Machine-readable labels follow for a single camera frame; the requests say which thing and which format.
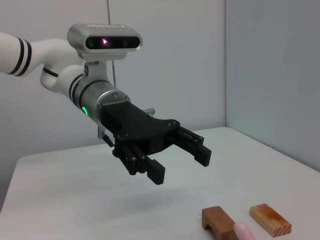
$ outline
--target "wooden block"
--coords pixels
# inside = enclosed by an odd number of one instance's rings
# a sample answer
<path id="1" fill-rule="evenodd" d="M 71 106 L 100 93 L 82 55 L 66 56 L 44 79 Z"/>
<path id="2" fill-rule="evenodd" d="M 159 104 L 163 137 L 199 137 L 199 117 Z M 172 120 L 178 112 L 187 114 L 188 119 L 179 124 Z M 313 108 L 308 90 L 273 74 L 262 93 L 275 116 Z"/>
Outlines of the wooden block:
<path id="1" fill-rule="evenodd" d="M 250 216 L 274 238 L 291 233 L 292 225 L 267 204 L 252 206 Z"/>
<path id="2" fill-rule="evenodd" d="M 235 222 L 220 206 L 202 209 L 202 227 L 212 229 L 216 240 L 239 240 L 234 225 Z"/>

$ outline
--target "camera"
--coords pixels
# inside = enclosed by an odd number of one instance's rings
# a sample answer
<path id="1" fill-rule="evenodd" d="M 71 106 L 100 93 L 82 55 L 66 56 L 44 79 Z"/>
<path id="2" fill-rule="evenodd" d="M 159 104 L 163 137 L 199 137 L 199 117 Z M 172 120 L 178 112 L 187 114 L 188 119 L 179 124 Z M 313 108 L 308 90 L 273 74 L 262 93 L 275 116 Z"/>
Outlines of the camera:
<path id="1" fill-rule="evenodd" d="M 142 37 L 125 25 L 74 24 L 67 40 L 87 62 L 120 60 L 142 46 Z"/>

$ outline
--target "silver cylinder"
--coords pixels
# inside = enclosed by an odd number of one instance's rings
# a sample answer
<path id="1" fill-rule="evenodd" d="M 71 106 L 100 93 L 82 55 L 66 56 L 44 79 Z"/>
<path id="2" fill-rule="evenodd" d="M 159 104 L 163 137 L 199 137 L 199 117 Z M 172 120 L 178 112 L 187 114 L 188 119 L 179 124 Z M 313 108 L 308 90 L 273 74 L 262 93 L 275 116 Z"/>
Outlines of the silver cylinder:
<path id="1" fill-rule="evenodd" d="M 97 81 L 85 89 L 80 100 L 81 110 L 97 124 L 101 120 L 103 105 L 130 102 L 127 94 L 106 81 Z"/>

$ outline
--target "wooden bridge block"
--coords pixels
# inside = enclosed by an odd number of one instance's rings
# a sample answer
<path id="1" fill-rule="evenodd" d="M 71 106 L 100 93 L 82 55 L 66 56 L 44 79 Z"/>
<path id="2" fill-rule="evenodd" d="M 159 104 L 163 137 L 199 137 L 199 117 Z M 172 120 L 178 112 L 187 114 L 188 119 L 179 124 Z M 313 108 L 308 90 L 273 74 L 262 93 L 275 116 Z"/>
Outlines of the wooden bridge block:
<path id="1" fill-rule="evenodd" d="M 235 222 L 220 206 L 202 209 L 202 227 L 212 229 L 216 240 L 239 240 L 234 225 Z"/>

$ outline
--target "white wall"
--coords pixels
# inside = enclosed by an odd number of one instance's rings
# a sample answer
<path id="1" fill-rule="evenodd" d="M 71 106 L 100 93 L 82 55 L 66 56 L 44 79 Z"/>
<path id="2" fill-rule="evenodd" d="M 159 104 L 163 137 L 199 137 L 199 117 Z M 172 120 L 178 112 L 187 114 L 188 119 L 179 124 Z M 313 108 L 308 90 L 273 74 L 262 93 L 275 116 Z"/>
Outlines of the white wall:
<path id="1" fill-rule="evenodd" d="M 227 0 L 227 125 L 320 170 L 320 1 Z"/>
<path id="2" fill-rule="evenodd" d="M 135 28 L 144 41 L 115 62 L 117 87 L 158 118 L 192 130 L 224 126 L 224 0 L 109 1 L 111 23 Z M 0 31 L 65 39 L 74 23 L 107 19 L 106 0 L 3 0 Z M 94 122 L 41 86 L 41 69 L 24 78 L 0 74 L 0 206 L 17 159 L 102 143 Z"/>
<path id="3" fill-rule="evenodd" d="M 117 87 L 155 117 L 191 130 L 225 125 L 224 0 L 109 0 L 112 24 L 132 26 L 138 52 L 115 63 Z"/>

